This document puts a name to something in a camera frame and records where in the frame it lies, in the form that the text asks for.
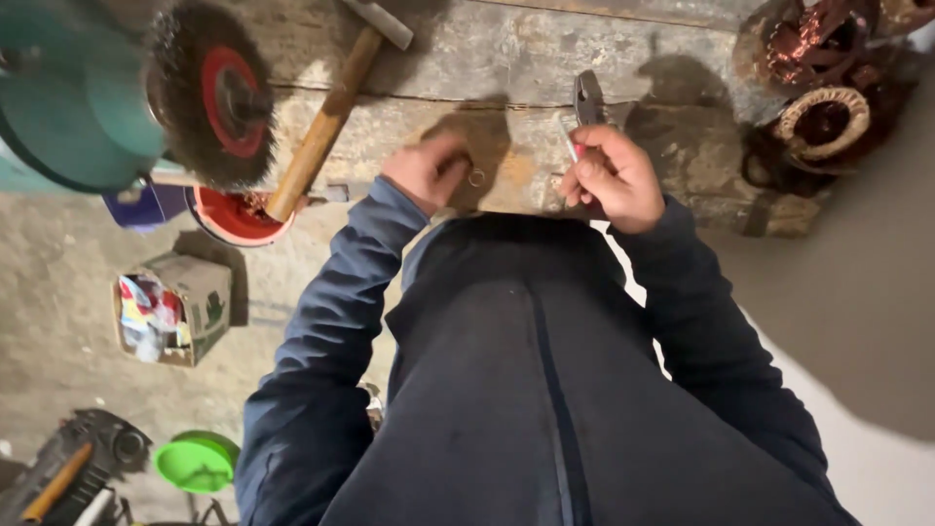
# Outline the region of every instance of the left hand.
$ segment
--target left hand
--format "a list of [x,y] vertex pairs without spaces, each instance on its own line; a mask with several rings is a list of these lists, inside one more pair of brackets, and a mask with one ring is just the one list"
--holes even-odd
[[470,171],[467,141],[450,131],[403,148],[383,163],[383,175],[429,217],[448,204]]

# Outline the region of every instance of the blue container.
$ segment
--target blue container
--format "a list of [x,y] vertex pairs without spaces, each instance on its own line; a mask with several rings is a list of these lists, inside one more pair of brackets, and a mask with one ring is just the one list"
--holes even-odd
[[135,203],[121,203],[117,196],[104,196],[104,202],[118,225],[137,231],[152,230],[188,210],[185,187],[169,184],[151,184],[143,188],[139,201]]

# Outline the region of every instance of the person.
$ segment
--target person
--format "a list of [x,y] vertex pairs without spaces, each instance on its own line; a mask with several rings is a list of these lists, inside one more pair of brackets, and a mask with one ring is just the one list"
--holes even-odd
[[403,149],[351,208],[247,400],[242,525],[855,523],[691,212],[615,128],[571,138],[589,149],[559,191],[602,209],[645,308],[582,221],[450,220],[412,249],[386,316],[398,348],[374,434],[357,384],[383,292],[470,170],[454,133]]

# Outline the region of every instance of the wooden plank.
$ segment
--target wooden plank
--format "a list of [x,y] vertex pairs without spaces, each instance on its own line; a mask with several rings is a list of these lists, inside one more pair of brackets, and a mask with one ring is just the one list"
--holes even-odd
[[[333,0],[223,3],[258,41],[280,86],[330,87],[361,27]],[[468,0],[414,4],[391,9],[415,33],[410,50],[386,45],[363,93],[564,106],[574,77],[590,68],[607,103],[725,100],[738,119],[755,120],[775,102],[735,81],[730,33]]]
[[[316,91],[297,90],[277,106],[279,128],[274,177],[291,149],[301,143],[324,100]],[[571,120],[570,109],[560,109]],[[484,173],[481,187],[463,183],[455,208],[493,212],[553,212],[543,194],[552,174],[568,167],[568,154],[551,122],[555,109],[508,109],[503,99],[475,103],[362,97],[313,185],[345,184],[361,197],[397,148],[418,141],[433,126],[464,132],[471,157]],[[728,110],[660,107],[624,103],[608,107],[610,120],[646,149],[666,191],[689,205],[700,226],[742,233],[763,192],[739,175],[741,140]],[[808,230],[816,205],[783,197],[782,216],[768,217],[767,235],[796,237]]]
[[694,25],[736,31],[761,0],[481,0],[510,6],[538,7],[606,17]]

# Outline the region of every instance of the red bucket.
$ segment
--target red bucket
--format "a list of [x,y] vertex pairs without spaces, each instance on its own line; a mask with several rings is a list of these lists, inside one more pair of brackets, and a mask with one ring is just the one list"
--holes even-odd
[[195,221],[211,237],[224,243],[252,248],[268,245],[282,237],[295,221],[280,223],[267,217],[241,194],[223,194],[202,186],[187,188],[185,200]]

